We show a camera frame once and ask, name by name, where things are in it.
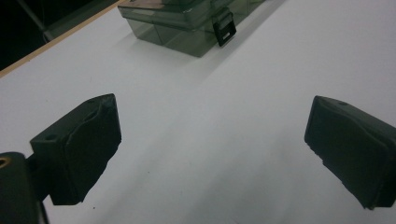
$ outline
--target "black clip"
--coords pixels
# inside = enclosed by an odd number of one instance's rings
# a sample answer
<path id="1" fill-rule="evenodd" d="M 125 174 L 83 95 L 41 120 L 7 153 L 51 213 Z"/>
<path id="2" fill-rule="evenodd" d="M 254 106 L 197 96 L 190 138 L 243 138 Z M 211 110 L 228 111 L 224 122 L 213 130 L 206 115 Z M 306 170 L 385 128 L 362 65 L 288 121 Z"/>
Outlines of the black clip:
<path id="1" fill-rule="evenodd" d="M 236 33 L 235 23 L 233 22 L 233 13 L 227 7 L 212 17 L 213 30 L 219 46 L 222 47 Z"/>

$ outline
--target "white table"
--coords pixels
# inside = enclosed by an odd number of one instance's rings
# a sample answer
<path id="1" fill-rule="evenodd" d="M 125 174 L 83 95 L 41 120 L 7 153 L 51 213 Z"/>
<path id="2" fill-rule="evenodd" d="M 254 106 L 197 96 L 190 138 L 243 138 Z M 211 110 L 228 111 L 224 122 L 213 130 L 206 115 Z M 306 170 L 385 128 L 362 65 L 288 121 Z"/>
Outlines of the white table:
<path id="1" fill-rule="evenodd" d="M 83 101 L 114 92 L 122 143 L 76 206 L 45 200 L 53 224 L 367 223 L 304 142 L 312 100 L 348 102 L 396 126 L 396 1 L 259 7 L 201 59 L 137 40 L 115 8 L 0 79 L 0 150 Z"/>

